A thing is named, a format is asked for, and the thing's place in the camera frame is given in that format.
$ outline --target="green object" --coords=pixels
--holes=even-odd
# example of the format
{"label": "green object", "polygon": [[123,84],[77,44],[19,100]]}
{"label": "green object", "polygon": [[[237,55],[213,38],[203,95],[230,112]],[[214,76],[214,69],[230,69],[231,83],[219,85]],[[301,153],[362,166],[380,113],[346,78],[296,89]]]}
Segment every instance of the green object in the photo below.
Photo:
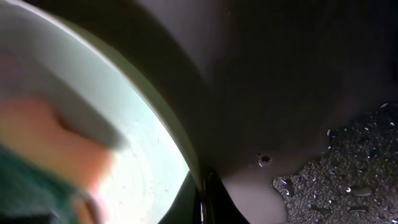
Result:
{"label": "green object", "polygon": [[51,214],[51,224],[79,223],[70,197],[78,190],[0,146],[0,215]]}

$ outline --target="green cloth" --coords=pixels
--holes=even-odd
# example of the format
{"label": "green cloth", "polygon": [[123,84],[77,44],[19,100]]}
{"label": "green cloth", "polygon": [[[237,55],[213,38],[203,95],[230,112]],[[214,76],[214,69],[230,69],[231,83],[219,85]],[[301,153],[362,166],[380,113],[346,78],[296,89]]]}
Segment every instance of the green cloth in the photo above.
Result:
{"label": "green cloth", "polygon": [[77,189],[0,145],[0,216],[53,214],[51,224],[79,223],[70,197]]}

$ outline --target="textured wet surface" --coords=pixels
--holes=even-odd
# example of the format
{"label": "textured wet surface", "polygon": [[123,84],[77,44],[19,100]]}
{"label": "textured wet surface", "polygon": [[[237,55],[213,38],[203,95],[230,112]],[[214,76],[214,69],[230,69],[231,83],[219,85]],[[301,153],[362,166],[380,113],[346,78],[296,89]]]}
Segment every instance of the textured wet surface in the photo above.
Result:
{"label": "textured wet surface", "polygon": [[288,223],[397,223],[397,124],[397,103],[365,113],[330,131],[323,157],[276,178]]}

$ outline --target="wet surface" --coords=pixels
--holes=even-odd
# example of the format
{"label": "wet surface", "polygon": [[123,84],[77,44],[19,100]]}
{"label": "wet surface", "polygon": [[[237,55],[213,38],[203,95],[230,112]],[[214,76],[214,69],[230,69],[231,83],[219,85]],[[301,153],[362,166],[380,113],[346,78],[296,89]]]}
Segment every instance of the wet surface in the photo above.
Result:
{"label": "wet surface", "polygon": [[[278,177],[289,224],[396,223],[398,104],[383,105],[330,131],[330,151],[297,174]],[[285,194],[285,180],[296,194]]]}

